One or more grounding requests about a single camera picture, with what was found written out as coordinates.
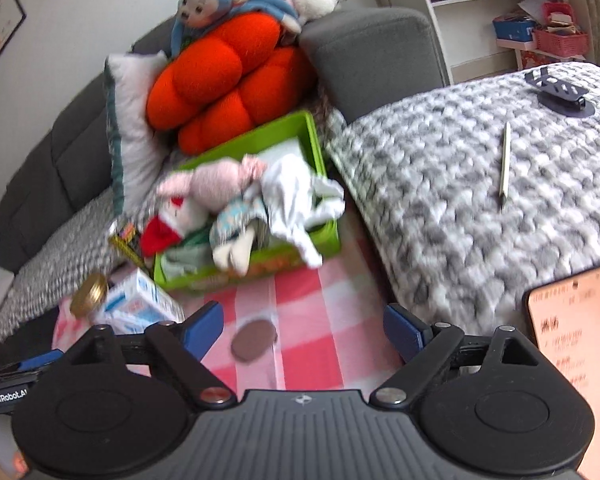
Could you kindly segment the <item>brown round coaster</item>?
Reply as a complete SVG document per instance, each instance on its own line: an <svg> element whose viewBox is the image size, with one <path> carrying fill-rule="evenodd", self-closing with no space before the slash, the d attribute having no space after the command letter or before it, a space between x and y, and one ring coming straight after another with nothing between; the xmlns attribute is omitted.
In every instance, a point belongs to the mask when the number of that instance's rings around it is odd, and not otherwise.
<svg viewBox="0 0 600 480"><path fill-rule="evenodd" d="M236 361L250 363L264 356L276 341L275 325L266 318L256 318L236 332L230 343L230 352Z"/></svg>

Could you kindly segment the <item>orange pumpkin cushion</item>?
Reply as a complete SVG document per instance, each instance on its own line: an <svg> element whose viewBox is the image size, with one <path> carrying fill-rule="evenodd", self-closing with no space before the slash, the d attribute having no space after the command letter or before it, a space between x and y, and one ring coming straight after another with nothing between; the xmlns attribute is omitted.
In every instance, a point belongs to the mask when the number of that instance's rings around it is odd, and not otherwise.
<svg viewBox="0 0 600 480"><path fill-rule="evenodd" d="M278 44L281 34L274 18L251 12L194 41L149 91L148 124L174 130L194 156L296 110L317 76L299 47Z"/></svg>

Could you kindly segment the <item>grey knitted seat cover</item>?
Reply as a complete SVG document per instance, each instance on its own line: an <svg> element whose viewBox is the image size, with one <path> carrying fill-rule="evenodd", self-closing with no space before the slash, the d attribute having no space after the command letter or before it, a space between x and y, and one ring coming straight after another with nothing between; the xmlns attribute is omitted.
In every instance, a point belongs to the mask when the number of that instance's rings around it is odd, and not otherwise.
<svg viewBox="0 0 600 480"><path fill-rule="evenodd" d="M118 219L114 191L106 188L50 237L12 281L0 307L0 342L74 294L91 272L108 275L124 263L108 240Z"/></svg>

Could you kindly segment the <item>blue monkey plush toy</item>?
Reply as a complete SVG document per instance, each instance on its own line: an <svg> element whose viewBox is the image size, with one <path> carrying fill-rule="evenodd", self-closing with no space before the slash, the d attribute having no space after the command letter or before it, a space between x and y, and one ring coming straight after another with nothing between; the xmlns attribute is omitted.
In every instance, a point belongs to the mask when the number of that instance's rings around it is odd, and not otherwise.
<svg viewBox="0 0 600 480"><path fill-rule="evenodd" d="M178 0L171 32L172 58L224 22L250 12L268 14L293 35L301 32L299 15L286 0Z"/></svg>

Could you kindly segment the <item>white green throw pillow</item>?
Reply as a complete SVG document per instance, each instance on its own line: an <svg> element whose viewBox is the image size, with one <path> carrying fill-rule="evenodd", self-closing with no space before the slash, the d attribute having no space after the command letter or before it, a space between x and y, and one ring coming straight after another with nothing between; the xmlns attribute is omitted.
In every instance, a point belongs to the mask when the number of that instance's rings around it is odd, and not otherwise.
<svg viewBox="0 0 600 480"><path fill-rule="evenodd" d="M146 118L149 91L167 65L162 51L112 54L105 61L106 133L117 216L143 203L168 156Z"/></svg>

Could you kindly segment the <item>mint green cloth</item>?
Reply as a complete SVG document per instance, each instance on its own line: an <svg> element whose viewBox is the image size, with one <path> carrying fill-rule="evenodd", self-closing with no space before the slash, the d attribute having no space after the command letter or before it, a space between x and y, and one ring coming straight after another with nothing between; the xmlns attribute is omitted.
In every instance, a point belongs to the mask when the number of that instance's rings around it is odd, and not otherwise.
<svg viewBox="0 0 600 480"><path fill-rule="evenodd" d="M193 232L185 240L167 249L161 256L162 272L167 280L174 280L213 266L209 243L210 228L206 226Z"/></svg>

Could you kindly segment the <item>small rabbit plush doll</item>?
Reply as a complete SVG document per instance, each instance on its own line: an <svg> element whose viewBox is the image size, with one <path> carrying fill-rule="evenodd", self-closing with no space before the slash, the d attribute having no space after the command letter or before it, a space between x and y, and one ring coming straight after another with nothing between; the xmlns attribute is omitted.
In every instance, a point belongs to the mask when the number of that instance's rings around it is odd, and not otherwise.
<svg viewBox="0 0 600 480"><path fill-rule="evenodd" d="M245 276L253 248L268 241L268 213L261 196L237 197L216 216L209 243L215 266Z"/></svg>

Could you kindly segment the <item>grey knitted blanket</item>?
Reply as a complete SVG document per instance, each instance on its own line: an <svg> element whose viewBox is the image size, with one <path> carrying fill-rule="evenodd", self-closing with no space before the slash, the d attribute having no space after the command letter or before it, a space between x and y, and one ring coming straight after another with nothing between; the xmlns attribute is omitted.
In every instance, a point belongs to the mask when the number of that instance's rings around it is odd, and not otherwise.
<svg viewBox="0 0 600 480"><path fill-rule="evenodd" d="M521 325L529 288L600 264L600 66L551 75L588 89L595 113L558 115L521 73L410 96L355 122L328 108L320 136L385 266L428 323L487 335ZM498 208L512 126L508 199Z"/></svg>

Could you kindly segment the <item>pink fluffy sock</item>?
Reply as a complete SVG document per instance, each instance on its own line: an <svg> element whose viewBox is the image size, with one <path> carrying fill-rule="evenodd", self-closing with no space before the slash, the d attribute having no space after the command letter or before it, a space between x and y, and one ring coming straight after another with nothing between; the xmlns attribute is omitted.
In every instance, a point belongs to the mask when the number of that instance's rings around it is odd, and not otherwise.
<svg viewBox="0 0 600 480"><path fill-rule="evenodd" d="M257 156L245 155L242 160L224 157L192 170L175 171L158 185L157 194L165 198L191 197L208 211L220 212L267 169L268 163Z"/></svg>

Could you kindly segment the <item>white bookshelf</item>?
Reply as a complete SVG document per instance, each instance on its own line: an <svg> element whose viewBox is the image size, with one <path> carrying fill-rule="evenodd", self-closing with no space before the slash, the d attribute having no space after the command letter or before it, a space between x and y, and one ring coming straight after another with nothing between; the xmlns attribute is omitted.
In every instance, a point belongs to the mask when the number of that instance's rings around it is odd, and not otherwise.
<svg viewBox="0 0 600 480"><path fill-rule="evenodd" d="M564 0L577 23L590 34L588 61L596 59L595 0ZM500 48L492 21L518 9L521 0L414 0L410 6L426 12L434 24L446 71L452 84L516 70L515 52Z"/></svg>

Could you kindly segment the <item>white cloth glove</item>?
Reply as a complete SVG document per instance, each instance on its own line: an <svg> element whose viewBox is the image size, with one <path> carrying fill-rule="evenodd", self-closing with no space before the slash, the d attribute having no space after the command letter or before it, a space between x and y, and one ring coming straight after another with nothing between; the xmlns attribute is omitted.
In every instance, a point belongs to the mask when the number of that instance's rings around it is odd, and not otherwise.
<svg viewBox="0 0 600 480"><path fill-rule="evenodd" d="M319 268L323 257L309 230L343 215L342 186L316 174L301 155L286 154L262 174L260 189L271 235L294 246L308 268Z"/></svg>

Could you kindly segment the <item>black yellow drink can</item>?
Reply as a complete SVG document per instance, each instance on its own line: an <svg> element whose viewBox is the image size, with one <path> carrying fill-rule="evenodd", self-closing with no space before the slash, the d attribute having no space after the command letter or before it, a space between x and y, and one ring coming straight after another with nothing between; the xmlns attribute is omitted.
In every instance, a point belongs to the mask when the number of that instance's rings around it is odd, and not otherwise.
<svg viewBox="0 0 600 480"><path fill-rule="evenodd" d="M140 251L140 230L136 225L125 219L116 219L111 223L107 233L108 242L134 266L148 271L145 258Z"/></svg>

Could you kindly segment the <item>santa claus plush toy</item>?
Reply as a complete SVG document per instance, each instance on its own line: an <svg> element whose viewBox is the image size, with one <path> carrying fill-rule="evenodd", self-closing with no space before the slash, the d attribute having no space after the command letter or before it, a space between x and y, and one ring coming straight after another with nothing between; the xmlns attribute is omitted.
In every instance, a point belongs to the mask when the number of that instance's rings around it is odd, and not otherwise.
<svg viewBox="0 0 600 480"><path fill-rule="evenodd" d="M164 252L203 228L208 219L208 209L193 198L169 198L147 223L140 237L140 251L144 257Z"/></svg>

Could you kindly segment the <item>white round plush ball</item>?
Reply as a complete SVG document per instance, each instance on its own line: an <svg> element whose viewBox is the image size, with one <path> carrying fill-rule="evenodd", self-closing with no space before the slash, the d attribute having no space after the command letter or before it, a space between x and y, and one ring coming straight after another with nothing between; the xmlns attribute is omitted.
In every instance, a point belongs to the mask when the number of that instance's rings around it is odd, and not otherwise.
<svg viewBox="0 0 600 480"><path fill-rule="evenodd" d="M306 24L324 18L336 10L338 0L292 0L300 22Z"/></svg>

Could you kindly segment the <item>smartphone with pink screen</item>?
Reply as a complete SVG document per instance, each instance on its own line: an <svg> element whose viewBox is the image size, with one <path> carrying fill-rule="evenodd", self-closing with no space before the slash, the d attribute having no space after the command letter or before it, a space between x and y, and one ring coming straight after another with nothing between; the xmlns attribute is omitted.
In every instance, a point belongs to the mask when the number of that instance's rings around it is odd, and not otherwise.
<svg viewBox="0 0 600 480"><path fill-rule="evenodd" d="M594 412L579 472L600 479L600 266L532 288L522 303L536 345Z"/></svg>

